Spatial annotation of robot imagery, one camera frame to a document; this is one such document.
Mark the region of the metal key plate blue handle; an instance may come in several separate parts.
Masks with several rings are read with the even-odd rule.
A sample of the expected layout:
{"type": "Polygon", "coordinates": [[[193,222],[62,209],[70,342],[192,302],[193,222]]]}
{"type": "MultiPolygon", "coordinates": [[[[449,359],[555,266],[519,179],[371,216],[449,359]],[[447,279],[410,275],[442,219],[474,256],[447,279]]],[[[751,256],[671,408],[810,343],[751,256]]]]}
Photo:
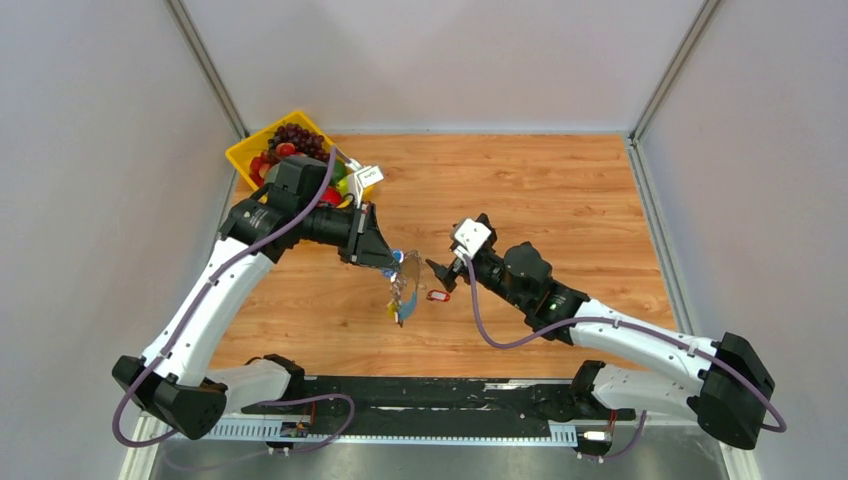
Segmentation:
{"type": "Polygon", "coordinates": [[[404,252],[404,259],[400,262],[400,268],[397,271],[383,271],[383,275],[389,280],[389,303],[399,302],[403,305],[401,310],[402,321],[400,323],[394,322],[399,327],[405,325],[405,322],[417,308],[418,292],[422,284],[422,271],[423,260],[417,250],[404,252]]]}

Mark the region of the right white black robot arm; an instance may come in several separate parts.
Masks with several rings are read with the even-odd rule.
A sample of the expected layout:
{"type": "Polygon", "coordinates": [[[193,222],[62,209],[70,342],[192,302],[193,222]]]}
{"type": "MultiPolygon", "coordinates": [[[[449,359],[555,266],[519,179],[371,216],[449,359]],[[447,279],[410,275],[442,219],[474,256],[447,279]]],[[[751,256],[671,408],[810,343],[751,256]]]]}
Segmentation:
{"type": "Polygon", "coordinates": [[[528,241],[495,250],[485,214],[466,218],[451,233],[454,260],[427,262],[447,292],[465,281],[478,332],[491,346],[513,349],[537,338],[606,351],[637,364],[628,370],[587,361],[572,381],[571,403],[584,417],[633,409],[694,421],[714,439],[752,450],[762,431],[784,433],[772,403],[775,381],[752,344],[731,332],[715,340],[671,331],[623,314],[555,280],[552,265],[528,241]],[[479,294],[487,290],[524,315],[530,335],[504,343],[486,331],[479,294]]]}

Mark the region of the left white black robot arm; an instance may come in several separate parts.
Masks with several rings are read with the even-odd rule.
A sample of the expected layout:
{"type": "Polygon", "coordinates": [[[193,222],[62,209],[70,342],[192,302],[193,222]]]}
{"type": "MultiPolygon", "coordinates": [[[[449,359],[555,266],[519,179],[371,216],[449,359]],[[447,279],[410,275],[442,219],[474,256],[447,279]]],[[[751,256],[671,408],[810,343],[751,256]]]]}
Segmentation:
{"type": "Polygon", "coordinates": [[[337,149],[328,161],[294,155],[271,167],[264,185],[230,209],[205,269],[168,325],[139,356],[116,361],[112,377],[124,394],[113,414],[114,437],[129,447],[149,444],[121,432],[130,403],[192,440],[244,407],[297,412],[306,388],[293,378],[290,361],[266,355],[223,370],[210,369],[210,361],[247,297],[303,240],[336,248],[350,265],[398,269],[376,207],[365,198],[383,178],[378,166],[362,166],[337,149]]]}

